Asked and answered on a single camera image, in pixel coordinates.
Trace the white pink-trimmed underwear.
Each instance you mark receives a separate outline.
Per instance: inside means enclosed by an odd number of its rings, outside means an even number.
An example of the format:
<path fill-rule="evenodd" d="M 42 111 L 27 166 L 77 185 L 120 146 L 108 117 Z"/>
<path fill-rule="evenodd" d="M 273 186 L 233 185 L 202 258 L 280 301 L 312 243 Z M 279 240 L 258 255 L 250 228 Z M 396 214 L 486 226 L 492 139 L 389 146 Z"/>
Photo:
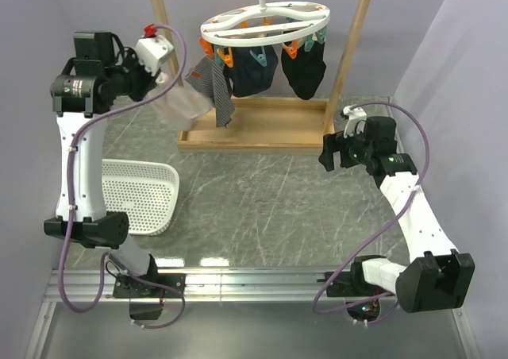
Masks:
<path fill-rule="evenodd" d="M 208 114 L 212 101 L 193 88 L 175 86 L 165 95 L 150 102 L 162 122 L 180 131 L 189 131 L 194 124 Z"/>

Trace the white oval clip hanger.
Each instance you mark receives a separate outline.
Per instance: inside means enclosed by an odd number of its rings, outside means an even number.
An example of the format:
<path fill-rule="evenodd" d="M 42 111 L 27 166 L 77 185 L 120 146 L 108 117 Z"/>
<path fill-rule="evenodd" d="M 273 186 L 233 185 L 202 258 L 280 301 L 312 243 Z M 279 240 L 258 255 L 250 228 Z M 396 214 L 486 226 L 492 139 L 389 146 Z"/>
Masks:
<path fill-rule="evenodd" d="M 230 10 L 201 25 L 204 41 L 221 47 L 247 48 L 298 43 L 324 33 L 331 11 L 314 2 L 267 2 Z"/>

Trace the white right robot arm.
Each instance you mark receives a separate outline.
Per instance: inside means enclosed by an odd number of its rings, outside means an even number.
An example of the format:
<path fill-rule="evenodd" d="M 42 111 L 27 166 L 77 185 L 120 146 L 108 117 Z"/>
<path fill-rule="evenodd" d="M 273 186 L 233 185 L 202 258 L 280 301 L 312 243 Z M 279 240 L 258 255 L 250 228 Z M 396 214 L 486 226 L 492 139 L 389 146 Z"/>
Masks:
<path fill-rule="evenodd" d="M 475 271 L 468 253 L 460 253 L 447 237 L 419 183 L 412 158 L 397 151 L 396 122 L 384 116 L 344 114 L 344 131 L 327 134 L 319 157 L 334 169 L 334 153 L 343 168 L 363 165 L 389 202 L 409 252 L 407 266 L 383 256 L 354 257 L 349 283 L 359 295 L 382 288 L 395 295 L 407 313 L 460 308 Z"/>

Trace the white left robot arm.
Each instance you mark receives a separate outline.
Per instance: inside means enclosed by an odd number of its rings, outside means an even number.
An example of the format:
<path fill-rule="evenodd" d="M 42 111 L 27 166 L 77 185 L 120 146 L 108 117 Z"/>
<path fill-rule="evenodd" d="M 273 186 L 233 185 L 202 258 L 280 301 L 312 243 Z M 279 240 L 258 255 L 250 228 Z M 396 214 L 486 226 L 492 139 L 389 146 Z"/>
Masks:
<path fill-rule="evenodd" d="M 71 243 L 103 251 L 99 283 L 105 283 L 108 263 L 120 270 L 116 283 L 137 297 L 162 296 L 163 284 L 154 257 L 129 236 L 129 217 L 108 211 L 102 190 L 102 147 L 114 101 L 132 100 L 132 109 L 170 91 L 170 82 L 150 96 L 161 67 L 171 58 L 172 43 L 150 25 L 132 48 L 112 32 L 77 32 L 75 54 L 51 85 L 52 110 L 60 132 L 62 174 L 53 218 L 44 221 L 44 233 L 63 242 L 58 264 L 58 287 L 64 302 L 64 269 Z"/>

